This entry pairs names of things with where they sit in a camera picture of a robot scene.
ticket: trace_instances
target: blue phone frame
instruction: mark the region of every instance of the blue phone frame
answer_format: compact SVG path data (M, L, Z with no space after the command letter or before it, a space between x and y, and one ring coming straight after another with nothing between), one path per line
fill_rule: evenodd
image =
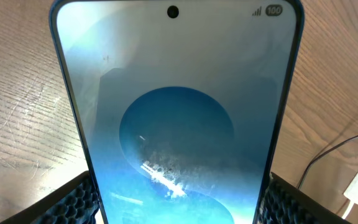
M52 4L52 6L50 8L50 11L49 11L49 27L50 27L50 31L51 31L51 34L52 34L53 43L55 45L57 58L59 60L60 69L62 70L63 80L65 82L68 99L70 100L71 110L72 110L73 115L74 115L74 119L75 119L75 123L76 123L78 133L80 135L81 145L82 145L83 150L84 150L86 163L88 165L88 169L89 169L89 172L91 174L91 178L92 178L92 181L94 183L94 186L96 187L96 190L98 192L99 206L101 208L103 222L105 224L108 224L107 216L106 216L106 213L105 213L104 207L103 207L103 201L102 201L102 198L101 198L101 194L99 192L98 183L96 181L96 176L95 176L95 173L94 173L91 157L90 157L90 154L89 154L89 151L88 151L88 145L86 143L85 135L84 135L84 132L83 132L81 119L80 119L80 116L78 115L78 108L77 108L77 105L76 105L75 97L74 97L74 94L72 94L73 93L73 87L71 85L70 77L68 75L66 61L65 61L65 58L63 56L62 44L60 43L60 39L59 39L59 37L57 35L58 34L58 32L57 32L57 13L58 13L59 9L64 4L69 3L69 2L75 2L75 1L102 1L102 0L55 0L55 2ZM272 139L270 141L270 147L269 147L269 151L268 151L268 154L267 154L267 160L266 160L265 169L264 169L264 176L263 176L263 179L262 179L262 183L260 185L260 191L259 191L259 196L258 196L258 204L257 204L257 206L255 208L253 223L256 223L256 221L257 221L257 212L258 212L258 209L259 209L259 206L260 206L260 199L262 198L263 193L265 192L267 186L269 185L270 168L272 166L273 155L274 155L275 148L276 148L276 145L277 145L278 134L280 132L280 127L281 127L281 123L282 123L283 116L284 116L285 105L287 103L287 98L288 98L288 93L290 91L292 75L293 75L293 71L294 71L294 68L295 68L296 56L298 55L299 46L300 46L300 40L301 40L301 36L302 36L302 32L303 32L303 26L304 26L304 23L305 23L305 12L304 12L304 9L303 9L303 6L302 6L302 3L300 2L300 0L283 0L283 1L286 1L286 2L290 3L292 5L292 7L294 8L295 14L296 14L296 27L295 27L295 33L294 33L294 36L293 36L293 40L292 40L290 58L288 60L288 65L287 65L287 71L286 71L286 74L285 74L283 90L282 90L282 94L281 94L281 97L280 97L278 111L277 111L277 115L276 115L276 119L275 119Z

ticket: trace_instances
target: honeycomb mesh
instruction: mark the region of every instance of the honeycomb mesh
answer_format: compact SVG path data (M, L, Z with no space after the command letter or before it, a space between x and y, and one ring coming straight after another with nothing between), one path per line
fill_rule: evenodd
M261 201L258 224L318 224L319 221L304 209L278 182L271 181Z
M86 179L31 224L94 224L98 210L98 195Z

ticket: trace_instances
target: wood grain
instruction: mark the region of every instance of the wood grain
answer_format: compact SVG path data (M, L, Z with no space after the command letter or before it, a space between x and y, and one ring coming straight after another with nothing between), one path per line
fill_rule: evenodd
M0 0L0 221L86 169L48 27L51 0ZM358 1L304 0L305 31L272 171L295 185L325 146L358 134ZM317 162L302 191L336 212L358 141ZM358 223L358 207L349 215Z

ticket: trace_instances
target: smartphone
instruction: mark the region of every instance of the smartphone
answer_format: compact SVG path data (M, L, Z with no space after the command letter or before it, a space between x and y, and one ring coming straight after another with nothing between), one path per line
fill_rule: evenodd
M62 0L50 28L105 223L255 223L296 0Z

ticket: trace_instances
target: signal bars icon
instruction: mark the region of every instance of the signal bars icon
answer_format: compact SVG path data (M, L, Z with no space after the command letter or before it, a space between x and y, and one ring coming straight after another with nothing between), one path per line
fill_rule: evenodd
M260 6L254 13L252 13L252 16L260 16L262 13L262 6Z

